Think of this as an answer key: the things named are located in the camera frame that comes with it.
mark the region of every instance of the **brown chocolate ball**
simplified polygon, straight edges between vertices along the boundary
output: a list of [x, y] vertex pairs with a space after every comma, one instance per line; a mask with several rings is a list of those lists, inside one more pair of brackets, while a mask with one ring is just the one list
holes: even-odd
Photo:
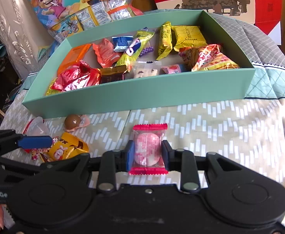
[[65, 119], [65, 128], [67, 130], [78, 127], [81, 123], [81, 118], [76, 114], [71, 114]]

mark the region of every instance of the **pink candy wrapper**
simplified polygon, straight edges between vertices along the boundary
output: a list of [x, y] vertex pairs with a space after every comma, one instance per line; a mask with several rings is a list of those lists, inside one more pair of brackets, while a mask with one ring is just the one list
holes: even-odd
[[161, 143], [167, 124], [135, 125], [135, 154], [129, 174], [167, 174], [162, 159]]

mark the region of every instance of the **open cardboard box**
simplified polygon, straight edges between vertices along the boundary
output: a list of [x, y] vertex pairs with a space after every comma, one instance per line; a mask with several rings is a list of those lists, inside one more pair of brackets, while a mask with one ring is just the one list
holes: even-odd
[[[241, 68], [129, 79], [45, 96], [51, 81], [56, 77], [59, 65], [71, 48], [86, 43], [98, 43], [102, 38], [128, 35], [144, 27], [159, 28], [167, 21], [175, 26], [200, 26], [207, 43], [221, 43], [225, 54]], [[156, 52], [157, 39], [155, 37], [153, 40]], [[172, 65], [179, 59], [175, 53], [162, 61], [163, 65]], [[67, 38], [37, 75], [23, 105], [32, 114], [48, 119], [73, 113], [105, 113], [241, 99], [245, 97], [254, 73], [255, 69], [245, 53], [208, 13], [200, 10], [161, 12], [115, 21]]]

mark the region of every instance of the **gray checkered fabric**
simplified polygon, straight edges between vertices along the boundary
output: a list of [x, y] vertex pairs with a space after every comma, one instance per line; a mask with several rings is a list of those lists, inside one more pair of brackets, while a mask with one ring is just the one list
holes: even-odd
[[258, 27], [222, 15], [210, 13], [210, 16], [237, 42], [250, 61], [285, 67], [285, 55]]
[[255, 51], [251, 41], [247, 37], [244, 32], [243, 27], [238, 24], [238, 20], [225, 17], [222, 15], [217, 15], [210, 13], [212, 18], [214, 18], [217, 23], [220, 24], [222, 28], [230, 35], [230, 37], [240, 46], [240, 48], [244, 51], [247, 58], [252, 62], [260, 62], [260, 58]]

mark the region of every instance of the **cartoon rabbit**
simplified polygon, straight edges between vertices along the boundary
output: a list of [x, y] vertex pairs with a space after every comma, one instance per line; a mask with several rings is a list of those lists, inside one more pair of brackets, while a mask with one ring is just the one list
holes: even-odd
[[55, 151], [54, 153], [54, 158], [56, 160], [62, 160], [62, 155], [64, 154], [65, 150], [68, 149], [67, 147], [63, 147], [62, 145], [60, 146], [60, 148], [58, 150]]

